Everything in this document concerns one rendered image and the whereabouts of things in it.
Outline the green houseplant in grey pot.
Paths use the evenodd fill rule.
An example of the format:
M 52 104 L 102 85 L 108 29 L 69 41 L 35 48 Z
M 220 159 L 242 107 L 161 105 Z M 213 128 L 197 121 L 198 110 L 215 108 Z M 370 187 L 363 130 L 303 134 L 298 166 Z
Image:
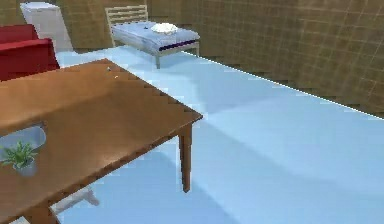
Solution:
M 2 148 L 0 164 L 2 166 L 11 165 L 21 176 L 31 177 L 37 172 L 36 155 L 37 153 L 30 143 L 18 141 L 15 147 Z

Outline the pale blue bed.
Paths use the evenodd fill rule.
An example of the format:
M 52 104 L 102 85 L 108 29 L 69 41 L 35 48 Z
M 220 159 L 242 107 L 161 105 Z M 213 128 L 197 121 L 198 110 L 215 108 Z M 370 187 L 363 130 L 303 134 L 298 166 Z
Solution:
M 149 20 L 146 4 L 107 7 L 105 14 L 112 46 L 120 42 L 153 56 L 157 69 L 162 56 L 190 49 L 199 56 L 200 36 L 197 32 L 179 27 L 168 35 L 153 32 L 151 27 L 157 22 Z

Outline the white pillow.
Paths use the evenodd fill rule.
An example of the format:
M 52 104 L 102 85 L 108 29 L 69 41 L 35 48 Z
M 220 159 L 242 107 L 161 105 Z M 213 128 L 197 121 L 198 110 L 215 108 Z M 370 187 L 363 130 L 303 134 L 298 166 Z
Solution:
M 156 23 L 151 27 L 151 30 L 156 33 L 173 34 L 178 30 L 178 27 L 171 23 Z

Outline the brown wooden table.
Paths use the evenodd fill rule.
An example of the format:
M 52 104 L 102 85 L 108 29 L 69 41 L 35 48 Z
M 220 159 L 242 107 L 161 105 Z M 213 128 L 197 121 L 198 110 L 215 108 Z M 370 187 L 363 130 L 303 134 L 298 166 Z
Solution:
M 60 224 L 52 204 L 173 137 L 188 191 L 192 125 L 201 117 L 107 59 L 1 82 L 0 136 L 38 125 L 47 139 L 34 176 L 0 168 L 0 224 Z

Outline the pale grey chair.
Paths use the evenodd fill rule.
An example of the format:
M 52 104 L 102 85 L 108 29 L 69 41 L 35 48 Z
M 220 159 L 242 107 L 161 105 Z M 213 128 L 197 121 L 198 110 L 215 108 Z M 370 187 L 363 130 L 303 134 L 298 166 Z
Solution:
M 0 160 L 2 159 L 3 147 L 15 147 L 18 141 L 22 141 L 23 143 L 30 143 L 34 151 L 38 154 L 40 148 L 46 143 L 46 139 L 46 132 L 40 126 L 28 127 L 1 136 Z M 53 204 L 51 208 L 55 214 L 59 214 L 81 201 L 86 201 L 93 206 L 98 206 L 100 204 L 100 201 L 94 195 L 93 189 L 91 187 L 84 187 Z

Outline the white cabinet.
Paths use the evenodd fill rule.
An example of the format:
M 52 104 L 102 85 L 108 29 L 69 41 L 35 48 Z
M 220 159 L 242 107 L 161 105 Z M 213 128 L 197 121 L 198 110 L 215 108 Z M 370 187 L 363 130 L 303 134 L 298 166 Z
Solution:
M 26 2 L 20 9 L 27 24 L 32 24 L 39 38 L 50 38 L 55 52 L 72 51 L 73 46 L 59 6 L 47 2 Z

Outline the red sofa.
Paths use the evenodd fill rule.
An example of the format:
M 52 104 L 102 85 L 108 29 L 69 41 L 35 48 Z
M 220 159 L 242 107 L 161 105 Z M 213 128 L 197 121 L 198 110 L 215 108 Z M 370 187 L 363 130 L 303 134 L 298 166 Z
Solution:
M 31 24 L 0 27 L 0 81 L 59 69 L 53 41 Z

